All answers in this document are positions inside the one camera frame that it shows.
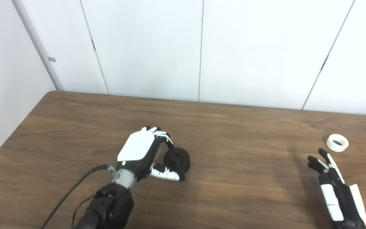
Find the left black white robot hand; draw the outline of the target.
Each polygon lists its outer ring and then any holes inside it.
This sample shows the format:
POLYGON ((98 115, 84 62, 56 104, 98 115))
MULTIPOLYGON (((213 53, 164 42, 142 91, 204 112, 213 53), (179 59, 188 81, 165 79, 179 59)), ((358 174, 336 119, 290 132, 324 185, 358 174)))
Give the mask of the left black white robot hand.
POLYGON ((138 181, 153 176, 170 181, 184 181, 185 175, 177 169, 154 162, 154 158, 165 143, 169 150, 175 149, 170 135, 158 127, 145 126, 132 133, 118 154, 116 176, 113 182, 132 188, 138 181))

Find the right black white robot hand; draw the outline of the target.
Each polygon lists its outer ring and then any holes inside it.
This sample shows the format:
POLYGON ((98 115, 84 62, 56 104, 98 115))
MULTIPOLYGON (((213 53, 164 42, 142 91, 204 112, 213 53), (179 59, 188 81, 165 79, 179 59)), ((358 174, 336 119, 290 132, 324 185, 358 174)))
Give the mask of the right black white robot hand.
POLYGON ((335 229, 366 229, 366 209, 357 184, 347 185, 332 156, 318 149, 320 159, 308 156, 308 167, 317 171, 324 202, 335 229))

